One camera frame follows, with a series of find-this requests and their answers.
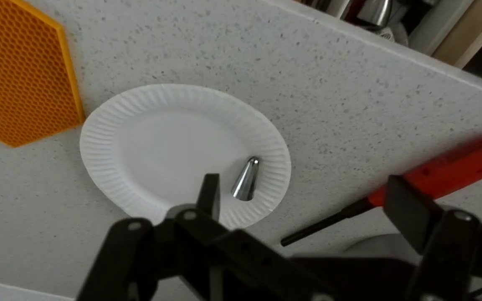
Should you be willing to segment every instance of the red tool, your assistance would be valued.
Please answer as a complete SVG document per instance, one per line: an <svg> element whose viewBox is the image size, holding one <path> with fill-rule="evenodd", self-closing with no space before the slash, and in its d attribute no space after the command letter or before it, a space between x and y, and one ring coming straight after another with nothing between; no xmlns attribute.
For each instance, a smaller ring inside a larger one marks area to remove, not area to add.
<svg viewBox="0 0 482 301"><path fill-rule="evenodd" d="M433 199L447 196L482 179L482 138L466 143L407 172L403 177ZM287 246L308 235L384 204L386 186L343 208L338 213L281 240Z"/></svg>

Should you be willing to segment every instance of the honeycomb pattern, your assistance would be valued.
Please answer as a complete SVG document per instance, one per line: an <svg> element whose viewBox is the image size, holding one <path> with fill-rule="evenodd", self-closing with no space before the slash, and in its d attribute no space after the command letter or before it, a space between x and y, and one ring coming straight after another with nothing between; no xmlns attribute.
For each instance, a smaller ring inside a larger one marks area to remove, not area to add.
<svg viewBox="0 0 482 301"><path fill-rule="evenodd" d="M12 147L84 121L61 25L21 0L0 0L0 141Z"/></svg>

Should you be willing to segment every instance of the white paper plate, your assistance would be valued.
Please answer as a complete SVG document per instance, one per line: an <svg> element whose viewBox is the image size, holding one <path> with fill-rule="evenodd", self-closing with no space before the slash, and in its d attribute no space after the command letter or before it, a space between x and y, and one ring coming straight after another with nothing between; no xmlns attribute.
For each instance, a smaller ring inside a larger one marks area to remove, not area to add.
<svg viewBox="0 0 482 301"><path fill-rule="evenodd" d="M96 185L133 217L160 223L195 203L206 173L220 173L220 223L248 227L282 200L291 174L283 137L260 112L226 93L153 84L109 99L87 118L80 149ZM261 159L254 198L230 189L250 156Z"/></svg>

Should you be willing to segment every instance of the red handle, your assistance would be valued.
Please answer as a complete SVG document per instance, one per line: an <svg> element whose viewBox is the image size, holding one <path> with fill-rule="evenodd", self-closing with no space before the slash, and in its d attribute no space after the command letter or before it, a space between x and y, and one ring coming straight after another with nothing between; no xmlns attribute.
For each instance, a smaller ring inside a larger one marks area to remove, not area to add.
<svg viewBox="0 0 482 301"><path fill-rule="evenodd" d="M434 158L403 177L434 199L475 183L482 179L482 138ZM374 206L382 206L385 195L386 185L367 198Z"/></svg>

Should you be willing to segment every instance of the speckled white countertop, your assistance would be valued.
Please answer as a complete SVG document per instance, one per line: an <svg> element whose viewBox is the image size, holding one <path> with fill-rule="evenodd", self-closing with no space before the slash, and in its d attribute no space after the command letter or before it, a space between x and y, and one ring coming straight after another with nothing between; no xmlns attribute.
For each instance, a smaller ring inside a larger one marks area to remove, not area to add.
<svg viewBox="0 0 482 301"><path fill-rule="evenodd" d="M62 23L86 113L143 84L229 93L267 116L292 160L289 190L249 228L285 254L394 232L380 210L288 248L279 239L482 133L482 80L291 0L29 0ZM73 297L125 214L94 186L80 128L0 144L0 282ZM482 181L442 200L482 218ZM179 281L156 300L190 299Z"/></svg>

